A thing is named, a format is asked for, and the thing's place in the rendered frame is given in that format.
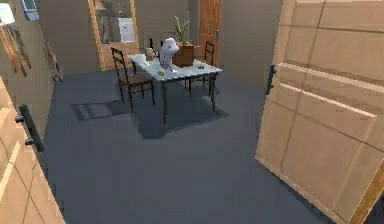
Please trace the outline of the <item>white top dining table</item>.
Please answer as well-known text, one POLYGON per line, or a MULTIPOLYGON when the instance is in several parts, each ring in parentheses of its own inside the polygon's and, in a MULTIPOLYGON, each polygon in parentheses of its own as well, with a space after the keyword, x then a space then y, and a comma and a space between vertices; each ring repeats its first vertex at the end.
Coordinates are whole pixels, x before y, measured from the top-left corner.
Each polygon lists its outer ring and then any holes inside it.
MULTIPOLYGON (((144 54, 134 54, 134 55, 128 55, 129 60, 132 63, 136 64, 136 67, 139 66, 141 69, 143 69, 146 73, 148 73, 155 81, 157 81, 161 86, 162 91, 162 115, 163 115, 163 123, 166 123, 167 121, 167 83, 177 82, 180 80, 186 80, 188 78, 192 77, 192 74, 188 71, 188 67, 178 67, 176 65, 171 65, 171 68, 174 70, 174 73, 166 72, 161 66, 160 62, 158 60, 152 60, 147 61, 146 56, 144 54), (163 71, 166 73, 165 76, 158 75, 158 71, 163 71)), ((216 111, 215 106, 215 82, 218 74, 221 72, 221 69, 215 67, 213 70, 214 73, 216 73, 216 76, 214 77, 212 87, 213 93, 210 96, 212 109, 213 111, 216 111)))

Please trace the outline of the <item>green plant in brown box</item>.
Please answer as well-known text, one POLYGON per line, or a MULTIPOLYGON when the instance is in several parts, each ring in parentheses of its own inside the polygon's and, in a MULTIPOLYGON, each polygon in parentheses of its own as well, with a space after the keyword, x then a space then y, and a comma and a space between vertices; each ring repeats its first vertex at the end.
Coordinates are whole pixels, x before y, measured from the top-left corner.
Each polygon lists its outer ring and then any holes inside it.
POLYGON ((178 17, 175 17, 175 19, 176 35, 178 39, 176 44, 179 47, 179 50, 173 56, 172 62, 178 67, 189 67, 193 65, 195 59, 194 52, 197 48, 197 45, 193 45, 190 42, 184 40, 184 35, 189 26, 190 21, 185 20, 183 23, 180 23, 178 17))

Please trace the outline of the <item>dark wooden slatted chair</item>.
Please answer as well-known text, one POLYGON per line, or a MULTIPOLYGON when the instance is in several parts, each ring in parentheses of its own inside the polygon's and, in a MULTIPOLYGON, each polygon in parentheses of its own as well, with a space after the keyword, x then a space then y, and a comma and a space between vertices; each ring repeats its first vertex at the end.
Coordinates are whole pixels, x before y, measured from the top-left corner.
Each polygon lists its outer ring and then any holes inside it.
POLYGON ((192 83, 200 81, 202 87, 208 86, 208 95, 213 93, 212 87, 216 73, 213 72, 215 57, 215 44, 210 41, 205 41, 203 60, 195 60, 192 66, 188 67, 188 71, 192 74, 191 78, 185 80, 185 88, 188 90, 189 96, 192 96, 192 83), (204 69, 198 69, 198 65, 204 65, 204 69))
POLYGON ((146 72, 138 72, 135 63, 132 63, 132 66, 128 67, 122 50, 112 47, 111 54, 122 102, 125 102, 123 92, 126 91, 129 96, 131 112, 134 112, 133 94, 137 92, 137 87, 139 87, 142 98, 145 98, 145 91, 151 91, 152 104, 155 104, 153 78, 146 72))
MULTIPOLYGON (((163 44, 164 44, 164 41, 160 40, 160 49, 163 46, 163 44)), ((154 42, 153 42, 153 38, 151 38, 151 37, 149 37, 149 48, 151 48, 153 50, 154 57, 160 56, 160 49, 158 51, 156 51, 154 49, 154 42)))

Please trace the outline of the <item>white curved statue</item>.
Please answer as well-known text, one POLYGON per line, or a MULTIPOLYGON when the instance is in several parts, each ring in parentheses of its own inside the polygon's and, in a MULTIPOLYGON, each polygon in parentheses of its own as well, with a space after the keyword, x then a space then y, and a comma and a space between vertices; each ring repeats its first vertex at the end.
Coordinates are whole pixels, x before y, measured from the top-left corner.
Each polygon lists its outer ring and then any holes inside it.
POLYGON ((172 58, 179 50, 177 43, 174 38, 167 38, 163 42, 163 46, 160 49, 160 58, 159 62, 161 67, 169 73, 174 73, 174 70, 171 68, 172 58))

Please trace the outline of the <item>brown wooden room door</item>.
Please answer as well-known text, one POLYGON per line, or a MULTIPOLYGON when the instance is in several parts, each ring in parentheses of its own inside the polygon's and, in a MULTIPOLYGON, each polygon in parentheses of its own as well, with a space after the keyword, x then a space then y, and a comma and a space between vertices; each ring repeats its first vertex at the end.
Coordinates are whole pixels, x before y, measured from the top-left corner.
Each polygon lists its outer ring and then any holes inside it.
POLYGON ((215 30, 221 30, 223 0, 199 0, 199 52, 201 59, 204 56, 205 41, 215 44, 214 65, 219 66, 220 40, 215 39, 215 30))

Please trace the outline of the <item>white cabinet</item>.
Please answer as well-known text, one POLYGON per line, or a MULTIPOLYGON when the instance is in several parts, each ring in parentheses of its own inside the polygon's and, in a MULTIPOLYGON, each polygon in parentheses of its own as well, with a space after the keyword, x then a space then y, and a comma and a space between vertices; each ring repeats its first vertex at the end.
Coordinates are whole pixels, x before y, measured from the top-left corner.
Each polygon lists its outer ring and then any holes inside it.
POLYGON ((118 23, 121 41, 123 43, 134 42, 135 34, 133 20, 131 18, 119 18, 118 23))

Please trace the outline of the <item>pale wooden room door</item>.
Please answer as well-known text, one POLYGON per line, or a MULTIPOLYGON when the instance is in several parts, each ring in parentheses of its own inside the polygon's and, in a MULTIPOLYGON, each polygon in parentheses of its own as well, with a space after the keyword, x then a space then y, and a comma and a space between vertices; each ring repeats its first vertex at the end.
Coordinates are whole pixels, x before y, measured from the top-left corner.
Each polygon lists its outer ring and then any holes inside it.
POLYGON ((0 224, 66 224, 0 77, 0 224))
POLYGON ((384 0, 283 0, 272 64, 256 160, 334 224, 384 224, 384 0))

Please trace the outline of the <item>framed wall picture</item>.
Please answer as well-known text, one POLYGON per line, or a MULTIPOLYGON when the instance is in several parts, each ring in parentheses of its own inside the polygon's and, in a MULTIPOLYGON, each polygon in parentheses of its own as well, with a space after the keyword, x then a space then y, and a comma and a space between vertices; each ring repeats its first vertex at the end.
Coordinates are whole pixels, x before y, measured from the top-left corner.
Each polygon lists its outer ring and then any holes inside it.
POLYGON ((20 32, 11 25, 2 26, 0 28, 0 41, 3 43, 13 72, 21 72, 26 77, 27 70, 31 68, 31 63, 20 32))
POLYGON ((49 42, 45 43, 45 52, 48 59, 50 69, 52 70, 52 79, 54 82, 63 82, 63 70, 60 67, 53 48, 49 42))

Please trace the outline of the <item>grey wall box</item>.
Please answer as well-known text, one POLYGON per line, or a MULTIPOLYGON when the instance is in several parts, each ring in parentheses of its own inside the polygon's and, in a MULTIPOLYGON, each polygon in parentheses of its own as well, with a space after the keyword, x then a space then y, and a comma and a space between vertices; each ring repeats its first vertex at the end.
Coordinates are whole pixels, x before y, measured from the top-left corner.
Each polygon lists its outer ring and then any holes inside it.
POLYGON ((28 21, 35 21, 39 19, 39 13, 35 0, 20 0, 25 18, 28 21))

